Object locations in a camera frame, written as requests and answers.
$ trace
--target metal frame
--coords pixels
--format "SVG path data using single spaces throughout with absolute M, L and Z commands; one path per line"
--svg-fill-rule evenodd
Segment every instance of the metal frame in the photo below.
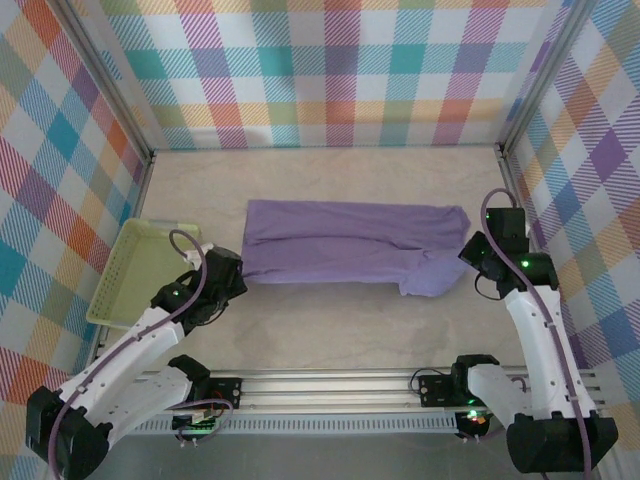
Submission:
M 151 175 L 153 174 L 155 163 L 156 154 L 154 152 L 149 159 L 149 163 L 145 167 L 144 174 L 142 175 L 142 182 L 140 182 L 140 192 L 138 192 L 136 204 L 131 212 L 132 218 L 138 218 L 142 213 L 142 207 L 144 206 L 145 198 L 147 198 L 147 192 L 149 191 L 149 185 L 151 184 Z
M 526 368 L 503 368 L 509 377 L 522 377 L 528 384 Z M 446 367 L 438 370 L 450 373 Z M 420 397 L 409 390 L 413 372 L 415 369 L 251 370 L 214 371 L 211 376 L 243 379 L 240 408 L 233 415 L 237 422 L 221 433 L 354 435 L 457 431 L 457 424 L 452 425 L 452 419 L 456 412 L 468 412 L 469 407 L 421 407 Z M 156 373 L 145 372 L 137 381 L 146 381 Z M 595 373 L 581 370 L 580 375 L 598 408 L 604 408 L 604 396 Z M 473 407 L 473 410 L 488 411 L 486 407 Z M 195 413 L 196 410 L 180 410 L 180 414 L 185 412 Z M 131 434 L 173 433 L 172 413 L 166 411 L 156 416 Z M 336 427 L 331 422 L 318 424 L 319 415 L 329 416 L 323 417 L 324 420 L 347 422 L 347 426 Z M 367 421 L 382 423 L 363 423 Z
M 522 84 L 527 80 L 531 66 L 535 63 L 540 49 L 546 40 L 547 32 L 553 27 L 563 2 L 564 0 L 547 0 L 547 5 L 544 7 L 542 15 L 540 15 L 540 19 L 536 24 L 535 32 L 527 43 L 527 47 L 520 60 L 520 65 L 502 97 L 500 113 L 492 122 L 491 134 L 489 135 L 492 141 L 503 140 L 502 135 L 504 135 L 503 132 L 505 132 L 505 124 L 507 118 L 509 118 L 509 113 L 511 112 L 513 104 L 518 99 Z
M 102 55 L 93 45 L 75 9 L 69 0 L 47 0 L 47 3 L 69 36 L 71 43 L 82 58 L 82 62 L 96 82 L 96 86 L 106 98 L 138 154 L 145 160 L 145 164 L 148 164 L 153 157 L 153 148 L 145 139 L 138 122 L 104 64 Z
M 120 71 L 122 79 L 129 89 L 129 93 L 147 122 L 150 141 L 154 142 L 154 147 L 158 150 L 169 149 L 169 144 L 167 143 L 163 129 L 153 113 L 149 100 L 142 90 L 140 82 L 138 82 L 131 64 L 127 60 L 127 56 L 120 44 L 120 41 L 109 24 L 109 19 L 102 9 L 100 0 L 84 0 L 83 3 L 97 30 L 97 33 L 100 35 L 102 41 L 109 50 L 109 53 L 111 53 L 111 57 Z
M 507 160 L 509 154 L 524 135 L 547 89 L 553 83 L 562 63 L 567 58 L 571 47 L 597 3 L 598 0 L 574 1 L 569 15 L 561 27 L 560 35 L 551 46 L 547 58 L 540 67 L 535 83 L 518 109 L 504 142 L 501 142 Z

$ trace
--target plaid wallpaper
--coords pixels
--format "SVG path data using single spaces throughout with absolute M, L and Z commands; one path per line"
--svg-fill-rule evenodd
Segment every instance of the plaid wallpaper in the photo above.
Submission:
M 491 144 L 561 3 L 75 0 L 172 149 Z
M 551 46 L 555 43 L 562 31 L 562 27 L 564 26 L 564 22 L 571 11 L 571 8 L 576 3 L 576 0 L 563 0 L 562 6 L 558 10 L 556 17 L 553 20 L 553 24 L 551 28 L 547 31 L 547 34 L 544 38 L 544 42 L 542 42 L 542 46 L 536 55 L 535 60 L 531 64 L 531 68 L 527 72 L 527 75 L 520 86 L 520 90 L 518 91 L 518 96 L 515 101 L 511 105 L 509 110 L 509 114 L 507 115 L 507 119 L 502 125 L 502 129 L 500 130 L 500 136 L 498 137 L 498 141 L 500 143 L 506 140 L 506 136 L 513 125 L 513 120 L 515 119 L 518 110 L 522 106 L 522 102 L 526 98 L 526 96 L 531 91 L 536 79 L 538 78 L 538 73 L 540 68 L 547 60 L 549 53 L 551 52 Z
M 567 332 L 640 466 L 640 0 L 601 0 L 516 149 Z
M 32 478 L 25 402 L 82 367 L 142 161 L 45 0 L 0 0 L 0 478 Z
M 142 132 L 143 136 L 145 137 L 145 140 L 149 145 L 153 145 L 153 146 L 157 145 L 158 142 L 154 138 L 151 130 L 149 129 L 149 123 L 147 122 L 145 115 L 140 110 L 140 105 L 136 101 L 135 95 L 131 91 L 129 84 L 124 80 L 122 76 L 122 72 L 116 66 L 116 63 L 113 60 L 113 56 L 111 55 L 111 52 L 109 51 L 104 40 L 98 33 L 95 22 L 91 19 L 91 17 L 89 16 L 89 13 L 87 12 L 87 8 L 85 5 L 86 0 L 70 0 L 70 1 L 71 1 L 71 6 L 75 9 L 78 15 L 78 18 L 82 22 L 86 33 L 89 35 L 89 38 L 93 42 L 94 47 L 96 47 L 98 52 L 100 52 L 100 54 L 102 55 L 103 63 L 107 67 L 107 70 L 109 71 L 109 73 L 111 74 L 111 80 L 118 87 L 120 94 L 122 95 L 123 99 L 125 100 L 126 104 L 129 107 L 129 110 L 131 111 L 134 118 L 136 119 L 138 127 Z

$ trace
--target black bracket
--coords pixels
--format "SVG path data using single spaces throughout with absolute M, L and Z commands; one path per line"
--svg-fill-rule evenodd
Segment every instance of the black bracket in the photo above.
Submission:
M 196 301 L 173 321 L 180 323 L 185 336 L 194 328 L 210 323 L 216 313 L 222 313 L 229 300 L 242 295 L 247 286 L 242 279 L 242 259 L 226 248 L 215 246 L 205 255 L 207 278 Z M 173 313 L 193 296 L 200 284 L 202 267 L 189 270 L 174 282 L 163 286 L 151 299 L 152 307 Z
M 64 402 L 59 392 L 40 387 L 27 400 L 27 447 L 48 462 L 47 449 L 51 430 Z M 113 425 L 94 427 L 85 418 L 83 407 L 70 408 L 60 423 L 57 438 L 56 462 L 67 480 L 83 480 L 98 468 L 109 451 L 107 437 Z
M 584 420 L 593 468 L 618 440 L 618 428 L 613 418 L 600 418 L 595 412 Z M 582 439 L 575 418 L 557 415 L 534 420 L 518 413 L 507 428 L 507 448 L 521 473 L 581 472 L 584 469 Z
M 240 408 L 240 399 L 242 397 L 242 379 L 239 377 L 225 377 L 225 378 L 208 378 L 199 387 L 202 398 L 211 399 L 223 399 L 231 402 L 234 409 Z M 174 415 L 171 421 L 171 429 L 177 430 L 179 428 L 188 428 L 190 431 L 203 430 L 203 433 L 191 433 L 185 434 L 182 437 L 185 440 L 191 440 L 193 438 L 198 439 L 206 435 L 208 431 L 211 431 L 216 426 L 217 415 L 216 411 L 225 408 L 220 405 L 212 405 L 205 411 L 205 420 L 192 423 L 191 415 Z
M 451 375 L 421 375 L 418 377 L 420 405 L 433 407 L 484 407 L 478 397 L 461 395 Z

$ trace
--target colorful plaid pattern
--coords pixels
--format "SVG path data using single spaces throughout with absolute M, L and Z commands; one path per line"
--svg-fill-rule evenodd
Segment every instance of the colorful plaid pattern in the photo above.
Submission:
M 640 450 L 639 92 L 640 2 L 601 0 L 513 162 L 558 270 L 574 353 L 602 374 L 630 451 Z
M 87 12 L 87 9 L 85 6 L 85 0 L 71 0 L 71 3 L 73 8 L 76 10 L 76 13 L 78 14 L 78 18 L 82 22 L 86 33 L 89 35 L 91 42 L 93 43 L 96 50 L 100 52 L 104 65 L 106 66 L 109 74 L 111 75 L 111 80 L 118 87 L 120 94 L 122 95 L 125 103 L 128 105 L 129 110 L 133 114 L 133 117 L 135 118 L 136 123 L 138 124 L 138 128 L 142 132 L 146 142 L 149 145 L 157 145 L 157 140 L 154 138 L 153 133 L 149 129 L 149 124 L 147 122 L 146 117 L 142 114 L 142 111 L 140 110 L 140 105 L 138 104 L 138 102 L 136 102 L 135 96 L 131 91 L 131 88 L 129 88 L 128 83 L 124 80 L 122 73 L 118 69 L 118 66 L 116 65 L 115 61 L 113 60 L 113 56 L 111 55 L 111 52 L 107 48 L 104 40 L 102 39 L 100 34 L 98 34 L 98 30 L 95 25 L 95 22 L 93 22 L 93 20 L 91 19 L 91 17 Z
M 513 105 L 511 105 L 511 109 L 509 110 L 509 115 L 507 116 L 507 120 L 505 121 L 504 125 L 502 126 L 502 130 L 500 131 L 500 137 L 499 137 L 500 143 L 503 143 L 506 140 L 506 136 L 508 132 L 511 130 L 511 127 L 513 126 L 513 121 L 515 119 L 515 116 L 520 110 L 520 107 L 522 106 L 522 102 L 524 101 L 526 96 L 531 91 L 531 88 L 535 84 L 536 79 L 538 78 L 538 73 L 540 72 L 540 68 L 542 67 L 542 65 L 544 65 L 544 62 L 549 57 L 549 54 L 551 52 L 551 47 L 558 39 L 558 35 L 560 35 L 560 32 L 562 31 L 562 27 L 564 26 L 567 16 L 569 15 L 569 12 L 571 11 L 571 8 L 573 7 L 575 2 L 576 0 L 563 0 L 562 6 L 558 10 L 556 17 L 553 20 L 553 24 L 551 25 L 551 28 L 549 29 L 549 31 L 545 36 L 545 39 L 544 39 L 544 42 L 542 43 L 542 47 L 540 48 L 540 51 L 536 55 L 536 59 L 534 60 L 534 62 L 531 64 L 531 68 L 529 69 L 529 72 L 527 73 L 527 76 L 525 77 L 524 82 L 522 82 L 520 90 L 518 91 L 518 96 L 516 97 L 516 100 L 513 102 Z
M 194 149 L 493 143 L 552 3 L 100 5 L 122 48 L 108 62 L 133 71 L 164 144 Z
M 82 368 L 93 290 L 142 161 L 45 0 L 0 0 L 0 478 L 29 479 L 25 403 Z

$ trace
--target plastic tray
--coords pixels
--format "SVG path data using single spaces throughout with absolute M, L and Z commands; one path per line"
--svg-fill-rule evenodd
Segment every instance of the plastic tray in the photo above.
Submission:
M 138 218 L 125 222 L 93 294 L 87 321 L 127 330 L 160 287 L 189 270 L 169 243 L 173 228 L 200 241 L 197 225 Z M 193 249 L 186 238 L 176 235 L 175 240 L 183 250 Z

